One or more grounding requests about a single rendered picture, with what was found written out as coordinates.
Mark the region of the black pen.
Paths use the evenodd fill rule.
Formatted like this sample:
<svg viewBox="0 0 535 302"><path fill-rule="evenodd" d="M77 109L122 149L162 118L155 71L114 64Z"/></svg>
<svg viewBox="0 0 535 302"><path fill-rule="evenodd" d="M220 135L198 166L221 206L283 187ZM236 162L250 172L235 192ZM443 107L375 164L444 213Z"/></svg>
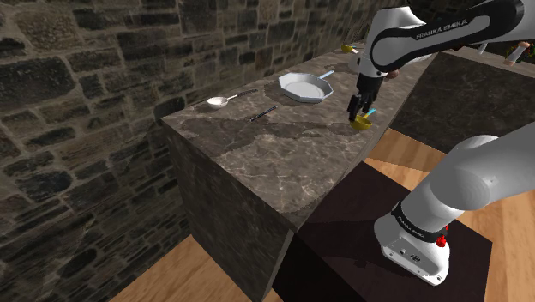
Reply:
<svg viewBox="0 0 535 302"><path fill-rule="evenodd" d="M263 112L261 112L261 113L255 115L255 116L252 117L249 121L250 121L250 122L253 122L253 121L257 120L258 118L261 118L261 117L265 116L266 114L270 113L271 111L277 109L278 107L279 107L279 106L272 106L272 107L268 108L267 110L265 110L265 111L263 111Z"/></svg>

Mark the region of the dark robot stand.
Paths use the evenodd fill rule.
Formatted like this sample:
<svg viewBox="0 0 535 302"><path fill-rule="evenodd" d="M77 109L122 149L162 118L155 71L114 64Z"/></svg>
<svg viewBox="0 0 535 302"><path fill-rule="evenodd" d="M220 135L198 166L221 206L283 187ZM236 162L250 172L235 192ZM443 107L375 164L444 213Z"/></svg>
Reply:
<svg viewBox="0 0 535 302"><path fill-rule="evenodd" d="M484 302L492 243L458 221L448 228L450 269L439 286L383 256L374 222L408 193L359 163L293 237L274 291L283 302Z"/></svg>

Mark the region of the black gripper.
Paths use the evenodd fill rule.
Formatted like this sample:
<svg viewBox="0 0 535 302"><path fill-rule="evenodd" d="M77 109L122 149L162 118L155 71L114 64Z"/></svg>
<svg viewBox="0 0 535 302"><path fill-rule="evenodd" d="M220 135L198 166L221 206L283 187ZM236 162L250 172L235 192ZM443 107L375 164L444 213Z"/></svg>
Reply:
<svg viewBox="0 0 535 302"><path fill-rule="evenodd" d="M356 87L358 89L358 95L353 95L350 99L350 103L347 107L349 112L349 120L352 122L357 116L358 110L360 108L361 100L363 103L362 113L363 115L367 114L371 108L373 100L379 92L381 84L384 77L371 77L364 74L358 75L358 80Z"/></svg>

